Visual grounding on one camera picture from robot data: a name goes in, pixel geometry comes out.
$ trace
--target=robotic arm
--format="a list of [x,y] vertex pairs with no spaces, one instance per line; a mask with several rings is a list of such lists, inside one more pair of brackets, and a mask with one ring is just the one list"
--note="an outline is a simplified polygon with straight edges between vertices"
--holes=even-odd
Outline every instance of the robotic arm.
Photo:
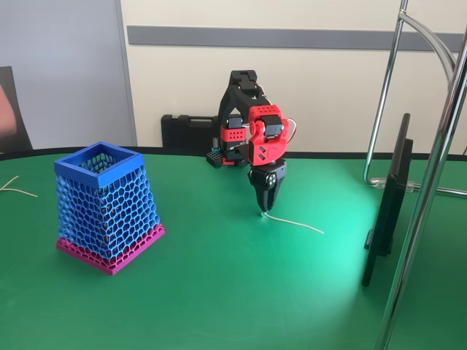
[[[250,184],[261,211],[272,209],[285,178],[289,123],[256,83],[255,71],[232,71],[219,107],[219,138],[214,138],[207,161],[215,168],[251,165]],[[240,113],[231,114],[234,109]],[[251,137],[247,140],[247,128]]]

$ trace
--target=pink basket base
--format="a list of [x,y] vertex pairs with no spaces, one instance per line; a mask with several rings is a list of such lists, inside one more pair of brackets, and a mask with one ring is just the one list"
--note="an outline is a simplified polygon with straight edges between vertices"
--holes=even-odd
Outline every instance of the pink basket base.
[[154,228],[151,228],[146,234],[144,234],[137,242],[133,242],[129,249],[124,251],[117,258],[112,258],[110,260],[100,257],[89,249],[81,248],[65,238],[59,238],[55,247],[58,250],[61,250],[72,257],[76,257],[94,268],[113,276],[129,264],[135,257],[140,255],[165,232],[166,231],[163,226],[161,224],[157,224]]

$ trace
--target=metal stand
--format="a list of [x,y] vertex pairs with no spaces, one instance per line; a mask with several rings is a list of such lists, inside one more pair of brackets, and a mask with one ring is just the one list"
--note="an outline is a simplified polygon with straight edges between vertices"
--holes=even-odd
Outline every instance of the metal stand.
[[395,272],[393,285],[387,300],[385,313],[383,315],[381,330],[379,331],[375,350],[387,349],[390,336],[394,328],[395,318],[400,306],[401,296],[406,287],[406,280],[412,268],[415,253],[417,251],[420,234],[425,227],[428,214],[433,203],[434,195],[437,192],[449,193],[454,195],[467,195],[466,191],[452,190],[447,188],[439,188],[438,183],[441,177],[441,172],[446,162],[449,147],[451,145],[452,137],[454,136],[455,128],[457,126],[460,112],[462,110],[463,102],[466,98],[467,92],[467,29],[464,35],[462,47],[459,52],[457,63],[453,65],[452,55],[444,46],[444,44],[429,31],[424,25],[418,23],[416,20],[411,19],[406,15],[406,7],[408,0],[402,0],[401,12],[398,16],[397,26],[395,28],[395,35],[393,40],[393,48],[391,50],[389,64],[387,65],[385,82],[382,89],[381,98],[379,100],[377,117],[374,122],[373,134],[371,135],[370,147],[368,149],[368,156],[366,158],[365,172],[363,179],[368,182],[368,168],[371,162],[371,157],[374,151],[374,143],[376,141],[377,132],[379,129],[379,122],[381,121],[382,110],[385,104],[387,88],[397,46],[401,35],[402,24],[407,22],[417,31],[419,31],[438,54],[443,63],[444,70],[446,71],[447,79],[449,82],[449,91],[447,94],[446,102],[444,104],[443,114],[439,123],[436,137],[431,149],[428,164],[425,169],[422,184],[418,186],[420,193],[417,198],[412,218],[410,219],[409,229],[407,231],[404,246],[402,248],[401,257],[398,262],[398,267]]
[[[404,23],[407,23],[413,29],[418,31],[426,39],[428,44],[430,44],[430,46],[433,48],[435,53],[438,55],[439,60],[441,61],[441,64],[443,65],[444,73],[446,74],[448,87],[452,82],[452,76],[453,76],[453,72],[456,66],[454,55],[449,51],[446,45],[430,29],[428,29],[422,23],[418,22],[417,20],[415,20],[414,18],[406,14],[408,1],[409,0],[401,1],[401,7],[399,9],[398,20],[395,26],[393,44],[391,46],[391,51],[389,54],[389,61],[387,62],[385,80],[383,82],[381,96],[379,97],[377,115],[374,119],[373,131],[371,132],[370,144],[368,146],[368,153],[366,154],[365,168],[363,170],[363,181],[366,184],[369,184],[375,187],[378,185],[379,180],[368,179],[368,173],[370,170],[371,160],[373,159],[374,146],[377,142],[379,125],[381,123],[382,113],[385,108],[387,92],[389,90],[391,76],[393,75],[395,57],[397,55],[399,40],[401,38],[402,27]],[[420,190],[420,184],[414,184],[414,189]],[[467,197],[467,191],[457,190],[453,188],[438,187],[437,192],[445,193],[449,195],[459,195],[459,196]]]

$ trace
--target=blue square rim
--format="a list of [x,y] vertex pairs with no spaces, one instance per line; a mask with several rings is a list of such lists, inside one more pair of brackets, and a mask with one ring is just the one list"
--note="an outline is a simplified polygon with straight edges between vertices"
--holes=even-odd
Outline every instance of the blue square rim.
[[[98,174],[80,166],[102,153],[114,157],[119,161]],[[102,188],[134,171],[143,164],[143,157],[140,153],[101,141],[56,160],[54,162],[54,170],[57,175],[66,177],[67,179],[72,179],[92,188]]]

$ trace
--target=white string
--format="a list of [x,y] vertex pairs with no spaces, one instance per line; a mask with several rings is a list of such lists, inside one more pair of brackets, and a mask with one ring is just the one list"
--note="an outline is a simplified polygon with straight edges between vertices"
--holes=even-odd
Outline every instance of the white string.
[[266,97],[266,91],[264,90],[264,87],[262,87],[262,86],[259,85],[259,84],[256,84],[256,86],[258,86],[258,87],[261,89],[261,91],[262,91],[262,93],[263,93],[262,96],[266,99],[266,101],[268,101],[269,104],[272,104],[271,100],[269,100],[269,98]]
[[36,197],[36,195],[33,195],[32,193],[29,193],[29,192],[24,192],[22,190],[17,190],[15,188],[6,188],[9,184],[11,184],[14,180],[16,180],[17,178],[19,177],[18,176],[15,176],[13,179],[9,180],[2,188],[0,188],[0,192],[1,191],[15,191],[15,192],[19,192],[19,193],[24,193],[25,195],[30,195],[31,197]]
[[278,217],[273,217],[272,215],[269,215],[268,213],[265,213],[264,211],[261,213],[261,216],[265,216],[265,217],[268,217],[269,219],[273,219],[273,220],[276,220],[276,221],[285,222],[286,224],[292,224],[292,225],[301,226],[303,228],[308,228],[310,230],[316,231],[316,232],[321,233],[322,235],[324,235],[324,232],[318,230],[317,228],[314,228],[312,226],[308,226],[308,225],[305,225],[305,224],[301,224],[299,222],[294,222],[294,221],[289,221],[289,220],[285,220],[285,219],[280,219]]
[[293,123],[292,135],[290,135],[290,138],[287,140],[287,143],[289,143],[290,141],[292,141],[292,139],[293,139],[293,137],[294,137],[294,135],[295,135],[295,132],[297,131],[297,123],[296,123],[295,120],[293,120],[292,118],[287,119],[287,121]]

